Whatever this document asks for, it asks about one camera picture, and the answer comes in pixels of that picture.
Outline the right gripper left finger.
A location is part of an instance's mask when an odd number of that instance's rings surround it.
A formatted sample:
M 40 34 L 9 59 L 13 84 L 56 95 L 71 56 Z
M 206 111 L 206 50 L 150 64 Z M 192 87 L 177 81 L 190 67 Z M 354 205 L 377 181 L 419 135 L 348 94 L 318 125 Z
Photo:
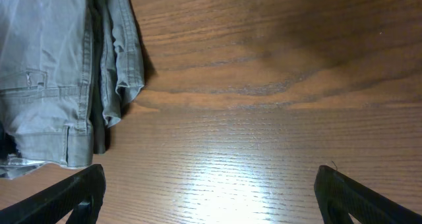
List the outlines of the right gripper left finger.
M 106 179 L 100 164 L 91 165 L 55 185 L 1 210 L 1 222 L 12 224 L 57 223 L 67 214 L 67 223 L 98 220 Z

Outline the grey shorts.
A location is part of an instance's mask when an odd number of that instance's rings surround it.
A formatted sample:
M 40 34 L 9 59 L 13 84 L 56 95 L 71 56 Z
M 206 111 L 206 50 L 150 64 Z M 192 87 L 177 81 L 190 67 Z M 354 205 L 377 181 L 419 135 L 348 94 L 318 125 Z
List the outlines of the grey shorts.
M 129 0 L 1 0 L 1 177 L 90 166 L 144 85 Z

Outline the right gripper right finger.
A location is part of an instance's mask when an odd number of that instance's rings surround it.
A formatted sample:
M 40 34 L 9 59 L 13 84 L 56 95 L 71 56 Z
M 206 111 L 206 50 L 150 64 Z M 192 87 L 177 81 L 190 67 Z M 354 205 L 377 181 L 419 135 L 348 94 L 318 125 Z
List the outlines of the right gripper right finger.
M 421 215 L 363 186 L 337 170 L 321 165 L 314 183 L 325 224 L 421 224 Z

